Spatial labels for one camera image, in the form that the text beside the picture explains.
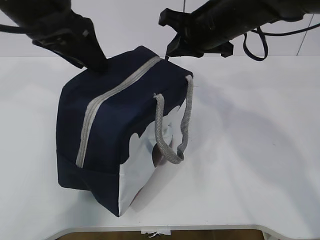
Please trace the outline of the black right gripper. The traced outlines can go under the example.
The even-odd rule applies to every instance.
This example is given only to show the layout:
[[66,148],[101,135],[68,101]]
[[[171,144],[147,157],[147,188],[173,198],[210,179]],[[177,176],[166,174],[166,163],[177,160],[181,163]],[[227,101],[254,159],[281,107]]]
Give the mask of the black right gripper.
[[167,45],[167,57],[201,58],[204,54],[220,54],[227,58],[234,53],[234,45],[219,35],[211,7],[200,7],[191,13],[166,8],[160,13],[158,24],[176,31]]

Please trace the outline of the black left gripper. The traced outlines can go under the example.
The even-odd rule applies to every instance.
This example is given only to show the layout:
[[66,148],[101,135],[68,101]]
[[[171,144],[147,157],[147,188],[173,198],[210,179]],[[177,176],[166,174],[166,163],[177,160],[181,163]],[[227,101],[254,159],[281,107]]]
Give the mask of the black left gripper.
[[[108,60],[90,18],[70,7],[31,7],[23,11],[23,26],[32,44],[49,50],[73,66],[105,72]],[[63,48],[63,53],[53,48]]]

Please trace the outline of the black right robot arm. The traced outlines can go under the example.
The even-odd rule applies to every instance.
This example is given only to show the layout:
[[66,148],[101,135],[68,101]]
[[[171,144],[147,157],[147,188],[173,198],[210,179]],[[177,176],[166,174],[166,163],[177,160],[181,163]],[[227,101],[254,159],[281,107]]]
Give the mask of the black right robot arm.
[[259,35],[264,56],[253,55],[246,44],[245,54],[255,61],[263,61],[269,54],[266,37],[261,27],[277,21],[297,22],[306,14],[319,14],[318,0],[209,0],[191,13],[166,8],[160,13],[159,25],[170,26],[176,36],[168,44],[166,58],[195,57],[204,54],[232,56],[231,40],[248,32]]

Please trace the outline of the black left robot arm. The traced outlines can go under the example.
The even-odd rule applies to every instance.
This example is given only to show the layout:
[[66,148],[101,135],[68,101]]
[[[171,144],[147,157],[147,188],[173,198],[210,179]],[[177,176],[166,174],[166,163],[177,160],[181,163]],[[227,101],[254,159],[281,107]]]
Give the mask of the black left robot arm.
[[1,25],[3,33],[27,35],[32,44],[49,50],[75,67],[103,73],[108,60],[92,20],[72,10],[69,0],[2,0],[0,10],[15,26]]

